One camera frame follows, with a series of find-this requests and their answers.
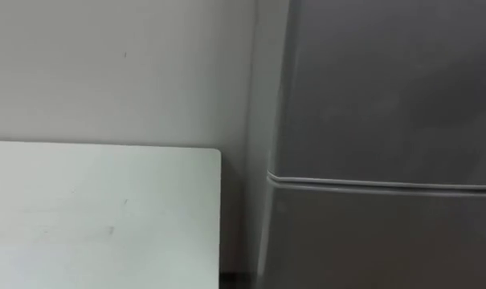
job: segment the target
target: white table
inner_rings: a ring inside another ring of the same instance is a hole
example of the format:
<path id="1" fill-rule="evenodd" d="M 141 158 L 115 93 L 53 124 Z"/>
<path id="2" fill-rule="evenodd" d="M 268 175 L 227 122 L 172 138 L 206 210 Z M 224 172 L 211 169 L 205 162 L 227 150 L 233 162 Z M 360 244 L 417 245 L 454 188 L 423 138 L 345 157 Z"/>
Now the white table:
<path id="1" fill-rule="evenodd" d="M 220 154 L 0 142 L 0 289 L 218 288 Z"/>

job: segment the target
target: freezer door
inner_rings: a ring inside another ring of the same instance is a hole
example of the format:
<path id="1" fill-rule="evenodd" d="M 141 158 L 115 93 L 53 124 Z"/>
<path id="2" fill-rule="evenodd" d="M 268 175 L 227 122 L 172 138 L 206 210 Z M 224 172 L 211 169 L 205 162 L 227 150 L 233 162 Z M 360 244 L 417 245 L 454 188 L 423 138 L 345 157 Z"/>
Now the freezer door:
<path id="1" fill-rule="evenodd" d="M 266 289 L 486 289 L 486 197 L 278 189 Z"/>
<path id="2" fill-rule="evenodd" d="M 486 0 L 292 0 L 271 172 L 486 185 Z"/>

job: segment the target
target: gray refrigerator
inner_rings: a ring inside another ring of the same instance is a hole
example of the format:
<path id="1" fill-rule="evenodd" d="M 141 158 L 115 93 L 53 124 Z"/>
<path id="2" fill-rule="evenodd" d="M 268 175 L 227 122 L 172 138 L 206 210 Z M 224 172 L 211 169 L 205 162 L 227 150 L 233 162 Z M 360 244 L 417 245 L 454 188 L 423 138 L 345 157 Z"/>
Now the gray refrigerator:
<path id="1" fill-rule="evenodd" d="M 263 289 L 486 288 L 486 0 L 259 0 Z"/>

